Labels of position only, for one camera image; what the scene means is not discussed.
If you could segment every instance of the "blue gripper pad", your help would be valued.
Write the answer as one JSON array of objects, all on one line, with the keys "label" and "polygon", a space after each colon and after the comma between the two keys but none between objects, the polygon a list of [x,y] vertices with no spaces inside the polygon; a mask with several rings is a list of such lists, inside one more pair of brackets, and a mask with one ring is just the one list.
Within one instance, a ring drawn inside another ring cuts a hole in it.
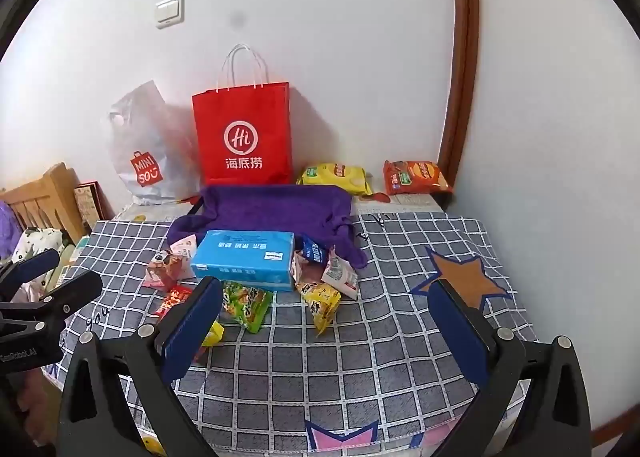
[{"label": "blue gripper pad", "polygon": [[[205,286],[204,290],[199,289],[201,285]],[[160,376],[167,385],[187,373],[193,357],[220,314],[222,282],[217,278],[204,278],[185,303],[169,310],[159,327],[162,327],[165,320],[170,319],[174,309],[184,311],[183,307],[187,308],[187,311],[162,343]]]},{"label": "blue gripper pad", "polygon": [[483,387],[489,379],[487,348],[438,281],[430,285],[427,299],[429,313],[463,376]]}]

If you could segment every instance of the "paper bag handle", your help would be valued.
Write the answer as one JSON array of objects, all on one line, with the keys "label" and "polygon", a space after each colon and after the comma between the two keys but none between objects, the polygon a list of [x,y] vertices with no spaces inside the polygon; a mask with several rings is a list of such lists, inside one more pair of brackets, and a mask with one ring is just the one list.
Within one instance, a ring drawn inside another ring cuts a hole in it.
[{"label": "paper bag handle", "polygon": [[[220,82],[220,76],[222,75],[222,72],[225,69],[225,65],[227,65],[227,63],[228,63],[228,66],[226,70],[226,90],[229,90],[229,85],[230,85],[229,71],[231,71],[234,87],[236,86],[236,77],[233,75],[233,69],[234,69],[233,56],[240,49],[246,49],[248,52],[250,52],[254,56],[255,63],[258,66],[258,73],[260,73],[260,87],[264,87],[264,80],[262,78],[262,64],[260,63],[260,60],[258,60],[258,55],[256,55],[256,53],[247,44],[236,44],[235,46],[233,46],[231,51],[229,51],[228,55],[225,57],[225,61],[222,63],[222,67],[220,68],[220,73],[218,74],[218,78],[216,79],[216,92],[219,91],[218,87]],[[252,73],[254,75],[254,89],[255,89],[257,86],[255,82],[255,65],[252,65]]]}]

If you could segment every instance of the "candy wrapper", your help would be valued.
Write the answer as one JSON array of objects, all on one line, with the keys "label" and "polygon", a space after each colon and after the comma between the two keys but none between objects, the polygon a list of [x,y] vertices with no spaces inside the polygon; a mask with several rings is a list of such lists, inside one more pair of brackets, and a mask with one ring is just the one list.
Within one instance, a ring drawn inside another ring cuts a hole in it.
[{"label": "candy wrapper", "polygon": [[226,281],[223,291],[222,307],[225,311],[247,331],[257,333],[271,305],[273,293],[255,287],[244,287],[233,281]]},{"label": "candy wrapper", "polygon": [[371,189],[366,175],[364,169],[359,166],[322,163],[309,166],[296,183],[335,185],[347,190],[351,195],[369,195]]},{"label": "candy wrapper", "polygon": [[324,247],[319,246],[306,235],[302,237],[301,254],[309,262],[318,262],[322,265],[326,264],[327,252]]},{"label": "candy wrapper", "polygon": [[182,257],[182,270],[180,271],[178,279],[194,278],[195,275],[191,269],[191,259],[193,259],[193,256],[196,254],[196,249],[198,249],[196,236],[189,235],[188,237],[180,239],[169,246],[169,249],[174,255],[180,255]]},{"label": "candy wrapper", "polygon": [[296,289],[305,299],[318,334],[322,334],[334,319],[335,311],[340,305],[340,293],[324,282],[299,282]]},{"label": "candy wrapper", "polygon": [[168,249],[162,249],[153,256],[146,267],[142,285],[160,291],[169,291],[178,283],[181,272],[182,257]]},{"label": "candy wrapper", "polygon": [[158,321],[162,320],[169,309],[174,305],[178,305],[179,303],[186,301],[190,294],[190,288],[183,285],[174,286],[174,288],[166,295],[158,309],[156,309],[156,312],[152,313],[152,315],[158,316]]},{"label": "candy wrapper", "polygon": [[358,275],[351,264],[335,254],[332,247],[329,253],[329,262],[322,274],[322,281],[328,283],[341,293],[354,300],[358,297]]},{"label": "candy wrapper", "polygon": [[383,173],[389,195],[453,192],[440,169],[429,161],[385,161]]}]

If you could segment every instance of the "brown star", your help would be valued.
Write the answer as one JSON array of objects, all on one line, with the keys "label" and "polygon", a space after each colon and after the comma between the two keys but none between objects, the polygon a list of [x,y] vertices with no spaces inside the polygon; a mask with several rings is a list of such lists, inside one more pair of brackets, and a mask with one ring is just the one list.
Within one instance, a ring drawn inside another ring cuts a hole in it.
[{"label": "brown star", "polygon": [[456,290],[469,307],[475,307],[479,310],[484,309],[484,301],[488,297],[511,297],[503,288],[484,274],[484,265],[480,257],[458,262],[457,260],[440,256],[429,248],[427,248],[427,252],[438,272],[412,289],[411,293],[426,294],[433,282],[439,278],[446,278],[451,287]]}]

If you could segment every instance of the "yellow chip bag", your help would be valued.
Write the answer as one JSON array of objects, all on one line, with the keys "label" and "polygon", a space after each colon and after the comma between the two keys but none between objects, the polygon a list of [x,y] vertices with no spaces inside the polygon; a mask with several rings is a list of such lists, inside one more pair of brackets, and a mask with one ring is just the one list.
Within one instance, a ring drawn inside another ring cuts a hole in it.
[{"label": "yellow chip bag", "polygon": [[340,293],[324,282],[296,284],[296,289],[305,299],[314,317],[314,325],[318,334],[322,334],[334,319],[335,311],[340,305]]},{"label": "yellow chip bag", "polygon": [[339,186],[351,195],[371,195],[364,168],[343,164],[322,163],[309,166],[297,184],[325,184]]}]

